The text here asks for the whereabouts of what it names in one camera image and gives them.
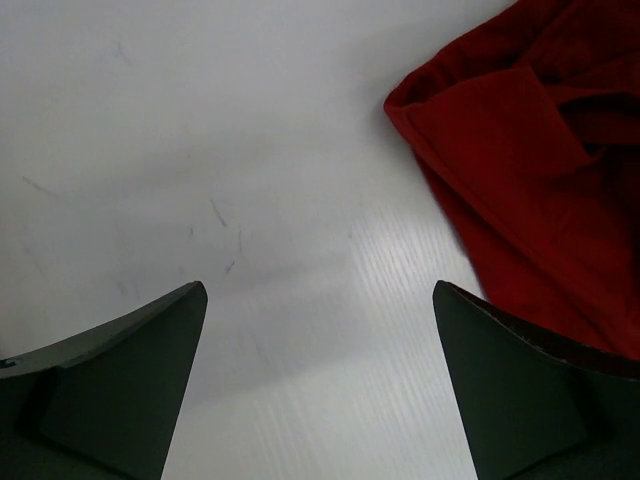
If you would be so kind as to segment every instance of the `white table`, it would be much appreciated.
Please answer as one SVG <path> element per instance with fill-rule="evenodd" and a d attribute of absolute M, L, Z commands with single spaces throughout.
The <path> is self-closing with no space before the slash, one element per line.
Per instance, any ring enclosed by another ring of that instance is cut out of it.
<path fill-rule="evenodd" d="M 4 0 L 0 357 L 194 279 L 165 479 L 472 479 L 431 304 L 479 288 L 392 87 L 508 0 Z"/>

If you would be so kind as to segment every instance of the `cloth fold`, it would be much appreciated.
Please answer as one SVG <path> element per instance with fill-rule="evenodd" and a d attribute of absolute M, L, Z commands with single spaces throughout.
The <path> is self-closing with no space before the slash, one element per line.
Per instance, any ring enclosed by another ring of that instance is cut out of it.
<path fill-rule="evenodd" d="M 640 2 L 520 0 L 385 111 L 492 303 L 640 359 Z"/>

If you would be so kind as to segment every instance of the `red cloth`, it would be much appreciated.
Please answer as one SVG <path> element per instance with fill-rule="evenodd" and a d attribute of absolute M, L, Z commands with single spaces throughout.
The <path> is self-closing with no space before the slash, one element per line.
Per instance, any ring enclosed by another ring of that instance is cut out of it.
<path fill-rule="evenodd" d="M 640 359 L 640 1 L 521 0 L 385 111 L 492 303 Z"/>

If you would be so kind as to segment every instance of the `crumpled cloth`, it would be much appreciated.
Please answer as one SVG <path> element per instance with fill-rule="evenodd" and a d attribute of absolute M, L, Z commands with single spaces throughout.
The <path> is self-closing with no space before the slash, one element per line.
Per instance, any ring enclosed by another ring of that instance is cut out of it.
<path fill-rule="evenodd" d="M 640 359 L 640 1 L 520 0 L 384 108 L 494 305 Z"/>

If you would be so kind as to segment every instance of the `white surface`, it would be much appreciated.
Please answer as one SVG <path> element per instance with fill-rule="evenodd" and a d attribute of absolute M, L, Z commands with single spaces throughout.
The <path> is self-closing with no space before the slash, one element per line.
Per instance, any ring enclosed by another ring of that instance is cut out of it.
<path fill-rule="evenodd" d="M 201 279 L 165 479 L 475 478 L 431 290 L 478 286 L 381 102 L 506 3 L 4 0 L 0 356 Z"/>

